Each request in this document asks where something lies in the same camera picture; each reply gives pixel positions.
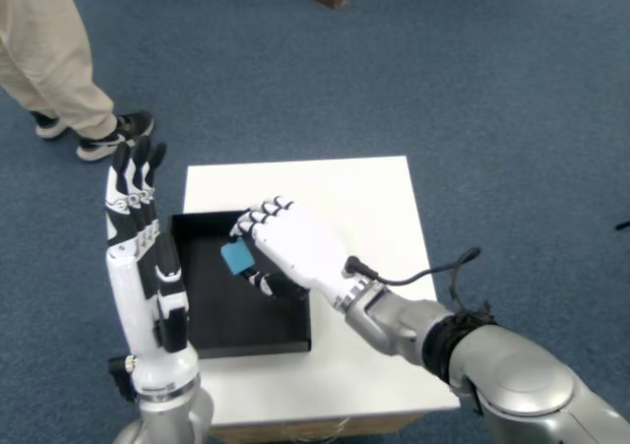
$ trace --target blue sponge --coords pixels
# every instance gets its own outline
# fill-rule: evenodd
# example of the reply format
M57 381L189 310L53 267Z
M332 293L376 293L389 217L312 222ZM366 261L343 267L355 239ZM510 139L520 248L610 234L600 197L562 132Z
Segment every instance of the blue sponge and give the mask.
M255 263L252 253L242 238L224 245L220 249L220 254L233 275L238 275L253 267Z

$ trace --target sneaker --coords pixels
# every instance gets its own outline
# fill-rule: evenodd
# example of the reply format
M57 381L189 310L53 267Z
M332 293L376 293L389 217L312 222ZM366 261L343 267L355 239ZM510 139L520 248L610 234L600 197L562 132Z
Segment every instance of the sneaker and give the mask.
M147 111L134 112L118 116L118 124L114 132L102 139L84 139L79 141L77 155L85 161L95 161L116 152L119 144L129 147L136 145L135 139L148 136L154 129L154 117Z
M58 117L52 118L44 116L40 112L35 111L31 112L31 114L37 123L35 126L35 134L37 134L41 139L52 141L53 139L57 139L66 129L68 129L68 126L66 126Z

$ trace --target person's leg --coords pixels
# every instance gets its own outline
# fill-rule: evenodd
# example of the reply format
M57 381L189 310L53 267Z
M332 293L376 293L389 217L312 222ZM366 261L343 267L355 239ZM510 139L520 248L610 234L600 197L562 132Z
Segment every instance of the person's leg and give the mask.
M36 121L35 132L42 139L54 139L67 129L66 124L59 119L48 101L16 67L2 40L0 40L0 85L19 104L31 112Z
M153 129L147 112L113 115L111 99L93 82L90 44L73 0L0 0L0 41L49 108L82 138L81 159L101 159Z

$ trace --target black box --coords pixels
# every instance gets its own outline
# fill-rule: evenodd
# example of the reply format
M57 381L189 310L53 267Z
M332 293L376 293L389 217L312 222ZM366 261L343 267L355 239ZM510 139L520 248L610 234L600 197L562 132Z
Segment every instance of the black box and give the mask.
M188 302L189 340L202 358L311 350L308 295L271 298L240 276L221 256L229 230L242 212L176 215L170 218ZM246 240L256 268L278 270Z

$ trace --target black cable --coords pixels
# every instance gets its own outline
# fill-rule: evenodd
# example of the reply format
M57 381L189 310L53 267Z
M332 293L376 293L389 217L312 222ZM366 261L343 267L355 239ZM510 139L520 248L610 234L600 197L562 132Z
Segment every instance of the black cable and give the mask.
M476 259L480 253L481 253L481 249L479 247L473 247L467 250L466 252L464 252L464 254L462 254L460 258L457 259L455 262L452 262L450 264L440 265L432 269L423 270L422 272L418 272L413 277L409 277L406 280L384 279L380 275L378 275L378 272L370 269L367 265L365 265L357 257L354 257L354 256L347 258L345 270L349 274L361 274L370 280L375 280L387 286L409 285L426 275L438 274L440 272L450 271L451 283L449 284L449 293L451 295L451 298L453 299L453 301L457 303L461 311L465 313L470 313L467 307L463 304L462 300L460 299L459 294L457 293L457 274L459 273L460 269L462 268L464 264L470 262L471 260ZM475 313L470 313L470 314L483 320L494 321L494 318L490 315L490 304L487 301L484 301L483 306L479 309L479 311Z
M457 274L464 264L477 258L480 253L481 249L478 247L473 247L472 249L467 250L459 259L457 259L457 261L453 263L453 269L451 269L451 284L449 285L449 293L451 294L451 299L457 303L462 311L468 311L468 309L463 304L459 294L457 293Z
M446 272L447 270L459 269L462 265L474 260L481 253L481 249L478 247L473 247L464 253L457 261L451 262L450 264L444 264L437 267L433 267L432 269L423 270L422 272L418 272L412 277L409 277L406 280L388 280L384 279L378 272L370 269L367 265L361 262L357 257L348 257L346 261L345 270L349 274L361 274L367 277L370 280L376 280L383 285L388 286L404 286L412 284L413 282L425 277L427 275L439 274L440 272Z
M621 224L616 225L614 228L615 228L616 230L623 230L623 229L626 229L626 228L628 228L628 227L630 227L630 221L628 221L628 222L622 222Z

